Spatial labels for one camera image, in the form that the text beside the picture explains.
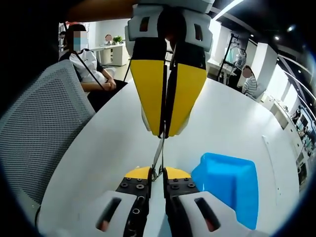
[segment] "floor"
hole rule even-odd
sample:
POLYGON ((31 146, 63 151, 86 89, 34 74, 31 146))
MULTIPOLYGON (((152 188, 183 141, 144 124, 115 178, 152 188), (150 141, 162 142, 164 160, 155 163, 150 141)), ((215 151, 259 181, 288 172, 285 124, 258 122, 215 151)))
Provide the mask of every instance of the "floor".
MULTIPOLYGON (((127 68, 128 68, 128 64, 126 64, 124 66, 121 66, 121 67, 114 66, 114 68, 116 69, 114 79, 116 79, 116 80, 124 80, 124 77, 125 77, 125 74, 126 74, 126 71, 127 71, 127 68)), ((126 76, 126 80, 125 81, 129 82, 132 79, 133 79, 132 73, 131 73, 130 70, 128 70, 128 74, 126 76)))

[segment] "round table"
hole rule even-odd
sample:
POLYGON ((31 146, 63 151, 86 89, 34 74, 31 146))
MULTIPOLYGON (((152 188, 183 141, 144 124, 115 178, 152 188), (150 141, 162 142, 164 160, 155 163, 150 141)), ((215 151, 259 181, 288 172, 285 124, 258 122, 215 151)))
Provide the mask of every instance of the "round table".
MULTIPOLYGON (((107 190, 116 190, 128 171, 151 166, 158 143, 143 124, 136 87, 130 82, 91 119, 64 154, 41 204, 39 230, 47 233, 70 228, 87 203, 107 190)), ((296 206, 296 157, 286 132, 263 106, 210 79, 187 127, 165 141, 164 163, 191 172, 206 152, 255 163, 258 230, 272 233, 296 206)), ((157 230, 164 218, 162 193, 158 180, 153 183, 148 217, 148 223, 154 221, 151 226, 157 230)))

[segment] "white mesh chair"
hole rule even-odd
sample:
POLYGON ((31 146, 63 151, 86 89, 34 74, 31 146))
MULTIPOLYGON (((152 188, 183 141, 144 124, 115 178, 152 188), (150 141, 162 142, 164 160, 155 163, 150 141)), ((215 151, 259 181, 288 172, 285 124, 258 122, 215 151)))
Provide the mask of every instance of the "white mesh chair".
POLYGON ((64 60, 47 68, 0 119, 0 160, 31 221, 60 159, 94 114, 64 60))

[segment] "striped shirt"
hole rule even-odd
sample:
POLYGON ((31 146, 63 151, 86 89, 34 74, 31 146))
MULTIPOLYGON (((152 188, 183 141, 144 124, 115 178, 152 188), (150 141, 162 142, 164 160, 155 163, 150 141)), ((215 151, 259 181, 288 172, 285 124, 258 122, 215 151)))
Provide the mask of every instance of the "striped shirt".
POLYGON ((235 66, 242 70, 243 69, 243 66, 245 66, 246 64, 246 55, 242 55, 242 54, 238 54, 236 56, 236 61, 235 61, 235 66))
POLYGON ((246 79, 246 81, 242 87, 242 93, 243 94, 248 93, 248 94, 254 96, 256 93, 256 90, 257 90, 257 86, 258 86, 258 84, 257 84, 256 78, 254 76, 249 77, 246 79))

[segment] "blue bin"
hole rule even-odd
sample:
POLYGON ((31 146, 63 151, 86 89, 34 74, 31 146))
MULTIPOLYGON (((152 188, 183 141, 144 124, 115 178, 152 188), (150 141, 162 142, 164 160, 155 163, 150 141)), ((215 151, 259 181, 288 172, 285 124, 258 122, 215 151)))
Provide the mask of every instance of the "blue bin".
POLYGON ((208 191, 236 212, 237 220, 256 229, 259 193, 254 162, 219 154, 205 153, 192 171, 200 191, 208 191))

